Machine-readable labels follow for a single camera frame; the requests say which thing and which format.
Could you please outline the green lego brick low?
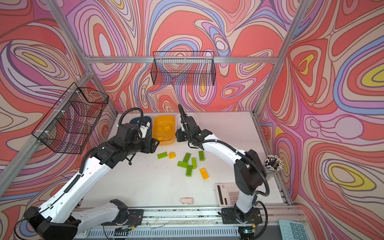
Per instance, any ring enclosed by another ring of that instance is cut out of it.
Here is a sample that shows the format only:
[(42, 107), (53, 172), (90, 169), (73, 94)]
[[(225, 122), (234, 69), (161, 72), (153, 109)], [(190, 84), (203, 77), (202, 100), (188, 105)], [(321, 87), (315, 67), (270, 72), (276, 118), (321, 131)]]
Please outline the green lego brick low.
[(177, 166), (178, 167), (181, 167), (181, 168), (188, 168), (188, 166), (189, 166), (189, 164), (188, 163), (186, 163), (186, 162), (181, 162), (181, 161), (179, 161), (178, 163), (177, 163)]

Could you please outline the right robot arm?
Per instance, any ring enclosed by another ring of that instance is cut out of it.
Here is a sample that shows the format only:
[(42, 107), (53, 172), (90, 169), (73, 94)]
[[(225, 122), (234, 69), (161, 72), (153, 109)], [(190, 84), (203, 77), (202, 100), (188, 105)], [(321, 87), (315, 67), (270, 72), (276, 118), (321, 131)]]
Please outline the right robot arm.
[(245, 223), (257, 205), (258, 196), (267, 197), (270, 187), (259, 155), (254, 150), (243, 151), (217, 138), (209, 130), (201, 130), (192, 116), (178, 104), (181, 128), (176, 132), (178, 142), (188, 142), (193, 149), (208, 151), (234, 168), (235, 183), (240, 190), (234, 205), (235, 221)]

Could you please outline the yellow lego brick long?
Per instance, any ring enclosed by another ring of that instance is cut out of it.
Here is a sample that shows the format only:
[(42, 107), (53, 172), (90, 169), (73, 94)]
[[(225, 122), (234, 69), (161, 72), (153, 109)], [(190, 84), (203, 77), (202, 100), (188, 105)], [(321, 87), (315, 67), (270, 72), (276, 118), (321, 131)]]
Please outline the yellow lego brick long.
[(200, 169), (201, 176), (204, 180), (208, 179), (210, 176), (205, 168)]

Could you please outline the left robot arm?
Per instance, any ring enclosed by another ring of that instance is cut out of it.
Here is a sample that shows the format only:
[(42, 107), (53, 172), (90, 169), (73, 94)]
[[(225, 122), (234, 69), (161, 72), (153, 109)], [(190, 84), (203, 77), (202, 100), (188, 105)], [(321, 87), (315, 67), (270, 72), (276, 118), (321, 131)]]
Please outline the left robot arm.
[(137, 153), (152, 154), (159, 141), (152, 138), (151, 124), (144, 120), (140, 108), (125, 111), (118, 122), (117, 134), (90, 149), (79, 171), (40, 207), (29, 207), (27, 221), (44, 240), (72, 240), (79, 233), (100, 224), (126, 225), (128, 207), (117, 199), (78, 215), (73, 210), (87, 192), (118, 163), (132, 161)]

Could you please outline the green lego plate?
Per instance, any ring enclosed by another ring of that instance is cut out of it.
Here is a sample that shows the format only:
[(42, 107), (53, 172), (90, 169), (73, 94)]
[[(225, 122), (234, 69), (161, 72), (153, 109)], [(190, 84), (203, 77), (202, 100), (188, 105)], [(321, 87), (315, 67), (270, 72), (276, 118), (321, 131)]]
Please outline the green lego plate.
[(163, 158), (166, 158), (168, 157), (168, 153), (167, 152), (163, 152), (163, 153), (160, 153), (160, 154), (157, 154), (157, 157), (158, 159), (163, 159)]

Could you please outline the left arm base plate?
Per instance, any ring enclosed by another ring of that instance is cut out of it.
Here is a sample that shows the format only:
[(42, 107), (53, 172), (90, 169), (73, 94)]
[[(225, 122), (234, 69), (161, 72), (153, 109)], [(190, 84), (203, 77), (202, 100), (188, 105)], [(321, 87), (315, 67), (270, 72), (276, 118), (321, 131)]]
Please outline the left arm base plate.
[(118, 226), (137, 227), (142, 224), (144, 217), (143, 209), (128, 209), (126, 214), (123, 214), (123, 222), (116, 223)]

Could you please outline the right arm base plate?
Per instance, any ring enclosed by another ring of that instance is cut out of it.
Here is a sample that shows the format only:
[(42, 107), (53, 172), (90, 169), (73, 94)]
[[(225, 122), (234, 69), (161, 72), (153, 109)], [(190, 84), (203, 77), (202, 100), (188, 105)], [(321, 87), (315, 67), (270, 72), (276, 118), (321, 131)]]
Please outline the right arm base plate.
[(252, 208), (249, 212), (243, 213), (237, 208), (222, 208), (220, 211), (223, 224), (252, 224), (259, 225), (263, 223), (259, 208)]

